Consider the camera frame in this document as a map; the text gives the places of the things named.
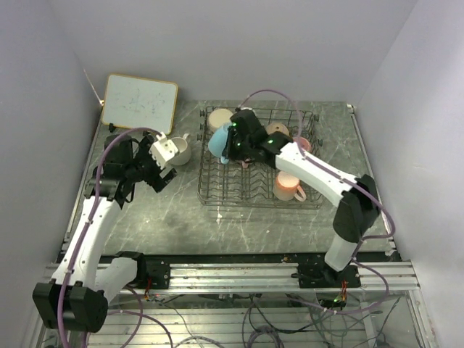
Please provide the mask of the large beige mug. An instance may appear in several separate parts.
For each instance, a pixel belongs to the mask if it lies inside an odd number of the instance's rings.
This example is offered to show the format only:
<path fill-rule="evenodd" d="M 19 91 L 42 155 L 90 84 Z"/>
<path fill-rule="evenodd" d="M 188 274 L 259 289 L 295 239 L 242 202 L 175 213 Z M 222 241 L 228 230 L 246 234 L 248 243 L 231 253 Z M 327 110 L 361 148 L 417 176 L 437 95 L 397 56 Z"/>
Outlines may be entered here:
<path fill-rule="evenodd" d="M 207 126 L 213 133 L 222 127 L 224 124 L 230 122 L 233 112 L 225 108 L 217 108 L 211 111 L 207 116 Z"/>

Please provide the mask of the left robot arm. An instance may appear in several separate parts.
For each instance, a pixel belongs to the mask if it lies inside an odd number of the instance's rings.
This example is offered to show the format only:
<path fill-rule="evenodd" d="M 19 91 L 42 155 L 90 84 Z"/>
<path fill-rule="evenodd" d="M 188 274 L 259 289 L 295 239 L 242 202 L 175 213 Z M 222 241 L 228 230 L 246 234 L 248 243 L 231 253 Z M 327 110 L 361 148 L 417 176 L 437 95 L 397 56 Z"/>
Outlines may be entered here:
<path fill-rule="evenodd" d="M 140 252 L 119 252 L 99 268 L 107 238 L 125 204 L 132 202 L 137 183 L 161 192 L 176 176 L 167 164 L 179 153 L 164 133 L 144 129 L 137 140 L 129 132 L 107 137 L 104 152 L 84 190 L 76 232 L 61 263 L 46 283 L 37 283 L 33 302 L 50 329 L 98 332 L 109 303 L 127 285 L 148 281 Z"/>

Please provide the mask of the salmon pink mug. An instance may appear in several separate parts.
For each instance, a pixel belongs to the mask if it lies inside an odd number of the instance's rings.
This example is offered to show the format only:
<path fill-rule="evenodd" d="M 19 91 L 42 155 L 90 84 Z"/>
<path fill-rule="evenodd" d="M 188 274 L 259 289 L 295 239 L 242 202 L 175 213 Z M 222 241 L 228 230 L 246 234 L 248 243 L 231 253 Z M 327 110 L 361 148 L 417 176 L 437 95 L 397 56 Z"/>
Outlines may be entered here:
<path fill-rule="evenodd" d="M 275 177 L 273 194 L 277 199 L 285 202 L 292 199 L 304 202 L 307 199 L 300 185 L 300 179 L 284 171 L 280 171 Z"/>

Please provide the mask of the aluminium frame rail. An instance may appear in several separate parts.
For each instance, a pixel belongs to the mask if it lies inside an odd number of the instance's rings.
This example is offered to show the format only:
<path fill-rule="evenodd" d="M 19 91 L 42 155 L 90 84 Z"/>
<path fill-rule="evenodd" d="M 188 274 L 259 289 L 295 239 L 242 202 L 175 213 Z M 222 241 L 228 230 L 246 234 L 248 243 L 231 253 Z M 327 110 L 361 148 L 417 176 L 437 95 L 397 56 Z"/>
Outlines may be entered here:
<path fill-rule="evenodd" d="M 168 289 L 149 289 L 156 294 L 232 294 L 232 293 L 296 293 L 309 290 L 340 291 L 337 288 L 301 289 L 291 274 L 297 271 L 296 263 L 245 263 L 245 264 L 169 264 Z M 360 277 L 359 288 L 353 291 L 407 291 L 416 290 L 419 282 L 408 262 L 367 262 L 356 266 Z M 56 285 L 68 283 L 102 290 L 107 297 L 115 295 L 124 286 L 135 287 L 136 262 L 117 259 L 110 264 L 97 266 L 66 265 L 54 269 L 51 280 Z"/>

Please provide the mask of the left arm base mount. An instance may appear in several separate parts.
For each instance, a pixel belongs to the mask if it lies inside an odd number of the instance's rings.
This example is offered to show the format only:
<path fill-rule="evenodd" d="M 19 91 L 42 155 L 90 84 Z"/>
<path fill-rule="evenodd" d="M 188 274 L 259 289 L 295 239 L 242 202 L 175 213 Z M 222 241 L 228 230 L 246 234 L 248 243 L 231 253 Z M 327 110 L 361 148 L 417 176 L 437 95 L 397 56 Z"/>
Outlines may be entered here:
<path fill-rule="evenodd" d="M 141 255 L 137 258 L 135 285 L 140 289 L 168 289 L 170 265 L 161 259 Z"/>

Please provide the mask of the yellow framed whiteboard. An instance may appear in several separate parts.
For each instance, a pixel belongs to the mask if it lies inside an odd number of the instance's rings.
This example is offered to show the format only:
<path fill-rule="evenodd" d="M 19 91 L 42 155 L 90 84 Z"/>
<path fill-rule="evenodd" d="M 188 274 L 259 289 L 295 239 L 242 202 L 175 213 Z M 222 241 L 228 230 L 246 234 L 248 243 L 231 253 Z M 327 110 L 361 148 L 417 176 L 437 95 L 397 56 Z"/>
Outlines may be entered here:
<path fill-rule="evenodd" d="M 111 74 L 101 122 L 116 128 L 151 128 L 170 134 L 178 97 L 173 82 Z"/>

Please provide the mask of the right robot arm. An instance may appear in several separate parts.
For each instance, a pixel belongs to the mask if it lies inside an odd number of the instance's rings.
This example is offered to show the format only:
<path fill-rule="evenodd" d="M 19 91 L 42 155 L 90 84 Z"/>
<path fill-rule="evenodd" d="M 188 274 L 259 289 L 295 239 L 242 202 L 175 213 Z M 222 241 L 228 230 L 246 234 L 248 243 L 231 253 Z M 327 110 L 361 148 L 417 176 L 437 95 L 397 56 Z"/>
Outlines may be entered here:
<path fill-rule="evenodd" d="M 236 109 L 230 120 L 213 133 L 208 149 L 223 164 L 230 161 L 266 164 L 294 176 L 327 198 L 336 207 L 335 236 L 319 276 L 330 287 L 344 280 L 344 269 L 359 249 L 365 232 L 380 214 L 372 177 L 357 178 L 330 166 L 279 130 L 268 133 L 250 108 Z"/>

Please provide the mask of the pink floral mug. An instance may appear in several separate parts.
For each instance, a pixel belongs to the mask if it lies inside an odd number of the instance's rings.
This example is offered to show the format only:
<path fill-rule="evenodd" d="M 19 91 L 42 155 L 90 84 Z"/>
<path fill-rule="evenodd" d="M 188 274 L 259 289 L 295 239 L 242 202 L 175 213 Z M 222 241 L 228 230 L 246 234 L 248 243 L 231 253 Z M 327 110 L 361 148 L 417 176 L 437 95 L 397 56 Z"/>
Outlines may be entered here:
<path fill-rule="evenodd" d="M 306 152 L 311 152 L 312 150 L 312 144 L 303 137 L 293 137 L 293 140 L 295 143 L 298 143 L 301 145 L 301 147 L 306 151 Z"/>

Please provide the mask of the white speckled mug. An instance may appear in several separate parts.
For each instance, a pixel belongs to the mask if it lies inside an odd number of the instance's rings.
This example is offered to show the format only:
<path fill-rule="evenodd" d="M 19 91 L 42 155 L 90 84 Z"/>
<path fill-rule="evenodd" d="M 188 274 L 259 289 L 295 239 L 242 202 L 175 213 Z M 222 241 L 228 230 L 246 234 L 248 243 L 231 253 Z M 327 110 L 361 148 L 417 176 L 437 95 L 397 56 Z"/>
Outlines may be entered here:
<path fill-rule="evenodd" d="M 191 159 L 191 147 L 189 145 L 189 134 L 171 138 L 171 141 L 178 149 L 178 153 L 169 161 L 170 165 L 181 166 L 185 165 Z"/>

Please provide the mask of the blue mug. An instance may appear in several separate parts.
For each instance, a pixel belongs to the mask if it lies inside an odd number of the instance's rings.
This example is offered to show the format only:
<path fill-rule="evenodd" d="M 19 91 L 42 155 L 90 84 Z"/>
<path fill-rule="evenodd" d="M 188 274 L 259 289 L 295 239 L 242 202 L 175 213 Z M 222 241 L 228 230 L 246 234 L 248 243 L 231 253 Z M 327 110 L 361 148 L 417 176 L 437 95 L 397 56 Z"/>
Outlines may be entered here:
<path fill-rule="evenodd" d="M 232 125 L 231 122 L 221 125 L 211 136 L 208 142 L 208 149 L 212 156 L 218 158 L 223 165 L 229 163 L 229 159 L 223 156 L 223 150 L 226 147 L 228 138 L 228 129 Z"/>

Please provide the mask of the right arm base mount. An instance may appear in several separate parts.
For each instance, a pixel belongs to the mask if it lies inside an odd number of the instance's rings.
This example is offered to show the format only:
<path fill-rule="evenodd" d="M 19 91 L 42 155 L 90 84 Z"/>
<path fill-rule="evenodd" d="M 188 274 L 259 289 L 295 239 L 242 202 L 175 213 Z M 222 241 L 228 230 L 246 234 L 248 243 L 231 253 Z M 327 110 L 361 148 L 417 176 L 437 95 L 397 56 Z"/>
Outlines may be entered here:
<path fill-rule="evenodd" d="M 298 264 L 297 271 L 291 274 L 291 278 L 298 280 L 301 289 L 340 289 L 343 284 L 349 289 L 361 286 L 358 269 L 353 265 L 346 266 L 345 269 L 337 272 L 324 262 Z"/>

